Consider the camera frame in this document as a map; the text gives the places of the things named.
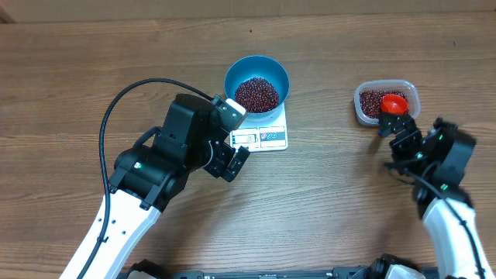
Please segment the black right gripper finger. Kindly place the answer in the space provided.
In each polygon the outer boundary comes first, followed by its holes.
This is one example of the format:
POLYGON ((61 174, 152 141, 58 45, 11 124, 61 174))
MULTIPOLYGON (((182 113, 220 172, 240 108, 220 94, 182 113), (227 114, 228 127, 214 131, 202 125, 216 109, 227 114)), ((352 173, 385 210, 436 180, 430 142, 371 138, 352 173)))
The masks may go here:
POLYGON ((415 120, 408 114, 398 117, 398 133, 414 133, 417 130, 415 120))
POLYGON ((394 133, 393 129, 398 121, 399 114, 394 114, 390 112, 381 112, 379 114, 379 136, 390 136, 394 133))

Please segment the red scoop with blue handle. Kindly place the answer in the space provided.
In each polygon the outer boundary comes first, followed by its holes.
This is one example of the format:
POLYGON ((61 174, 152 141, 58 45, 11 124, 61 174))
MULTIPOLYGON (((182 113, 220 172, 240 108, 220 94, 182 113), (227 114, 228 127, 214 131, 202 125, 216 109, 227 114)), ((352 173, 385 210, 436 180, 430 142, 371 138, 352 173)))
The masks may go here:
MULTIPOLYGON (((404 115, 408 113, 408 102, 400 95, 387 94, 381 99, 380 112, 390 112, 394 114, 404 115)), ((398 121, 393 129, 394 134, 398 132, 398 121)))

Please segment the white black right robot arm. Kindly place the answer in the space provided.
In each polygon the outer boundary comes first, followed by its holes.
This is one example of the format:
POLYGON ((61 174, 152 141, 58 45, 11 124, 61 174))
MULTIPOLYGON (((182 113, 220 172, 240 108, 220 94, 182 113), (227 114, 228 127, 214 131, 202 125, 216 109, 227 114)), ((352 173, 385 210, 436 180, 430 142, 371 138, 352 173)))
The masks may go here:
POLYGON ((436 253, 441 278, 493 278, 475 222, 474 204, 460 187, 477 144, 458 125, 438 118, 425 136, 408 114, 382 112, 379 136, 389 143, 399 181, 412 186, 418 216, 436 253))

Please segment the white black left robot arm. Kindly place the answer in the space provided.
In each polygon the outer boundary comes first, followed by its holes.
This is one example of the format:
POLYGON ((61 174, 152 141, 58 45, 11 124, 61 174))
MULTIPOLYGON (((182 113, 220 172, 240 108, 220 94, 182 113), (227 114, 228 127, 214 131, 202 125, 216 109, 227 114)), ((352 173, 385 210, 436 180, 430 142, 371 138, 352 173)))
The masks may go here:
POLYGON ((177 95, 164 124, 149 129, 116 158, 107 180, 109 196, 61 276, 117 277, 190 173, 204 169, 233 181, 250 153, 225 139, 245 118, 245 108, 231 98, 177 95))

